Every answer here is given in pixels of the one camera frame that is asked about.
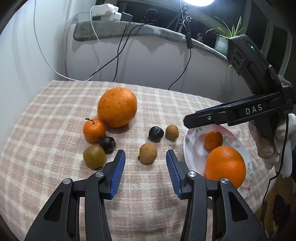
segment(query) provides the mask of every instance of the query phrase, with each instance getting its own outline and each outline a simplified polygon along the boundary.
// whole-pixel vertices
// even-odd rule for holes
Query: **table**
[[[82,153],[90,145],[84,138],[85,118],[97,117],[102,94],[116,86],[134,92],[138,100],[136,117],[122,128],[107,128],[118,149],[126,152],[118,194],[106,200],[110,232],[116,240],[179,240],[186,211],[186,200],[174,194],[165,154],[173,149],[183,157],[183,118],[197,110],[219,104],[217,101],[174,91],[109,82],[52,81],[29,104],[14,126],[0,156],[0,212],[4,220],[23,240],[35,217],[64,178],[74,181],[94,173],[86,167]],[[139,148],[148,141],[152,126],[165,130],[169,124],[179,127],[175,141],[165,137],[156,144],[157,159],[151,165],[138,160]],[[253,211],[260,206],[268,179],[257,155],[246,123],[226,126],[248,151],[253,167],[253,186],[246,198]],[[112,161],[117,151],[107,155]],[[81,240],[86,240],[84,200],[80,206]],[[208,206],[207,240],[211,240],[212,210]]]

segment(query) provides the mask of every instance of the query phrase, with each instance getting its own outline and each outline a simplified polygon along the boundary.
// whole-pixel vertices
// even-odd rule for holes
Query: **small orange fruit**
[[[236,189],[246,177],[246,166],[239,152],[229,146],[219,146],[212,150],[205,163],[207,179],[219,181],[228,178]]]
[[[116,87],[106,91],[98,103],[98,116],[110,127],[129,123],[137,112],[137,98],[126,88]]]
[[[91,142],[100,141],[106,133],[104,123],[100,119],[86,118],[83,126],[85,138]]]
[[[212,151],[218,146],[222,146],[223,136],[219,131],[210,131],[205,136],[205,147]]]

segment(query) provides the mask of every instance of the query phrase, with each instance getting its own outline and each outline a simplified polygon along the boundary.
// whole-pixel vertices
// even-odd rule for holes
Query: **dark purple fruit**
[[[100,140],[99,145],[104,149],[106,153],[112,152],[116,147],[116,142],[113,137],[104,136]]]
[[[158,126],[153,126],[149,130],[149,138],[152,141],[160,141],[160,139],[163,138],[164,134],[164,131]]]

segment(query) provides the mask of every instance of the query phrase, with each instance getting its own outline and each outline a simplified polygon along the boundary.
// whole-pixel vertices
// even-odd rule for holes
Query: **silver bolt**
[[[229,180],[224,177],[224,178],[221,178],[221,182],[224,184],[227,184],[227,183],[229,183]]]
[[[196,176],[196,172],[190,171],[190,172],[188,172],[188,176],[195,177]]]
[[[102,176],[104,176],[103,172],[96,172],[96,177],[102,177]]]
[[[66,178],[66,179],[63,180],[63,183],[66,184],[66,185],[69,184],[70,182],[71,182],[70,178]]]

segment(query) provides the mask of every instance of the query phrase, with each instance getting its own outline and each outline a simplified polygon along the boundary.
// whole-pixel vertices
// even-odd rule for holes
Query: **plate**
[[[190,171],[195,171],[204,176],[205,162],[209,152],[204,148],[205,134],[217,130],[223,136],[223,146],[230,146],[237,150],[244,159],[246,165],[246,177],[242,185],[237,189],[243,198],[249,194],[252,187],[253,168],[247,150],[239,139],[223,126],[207,125],[188,129],[184,136],[183,151],[185,162]]]

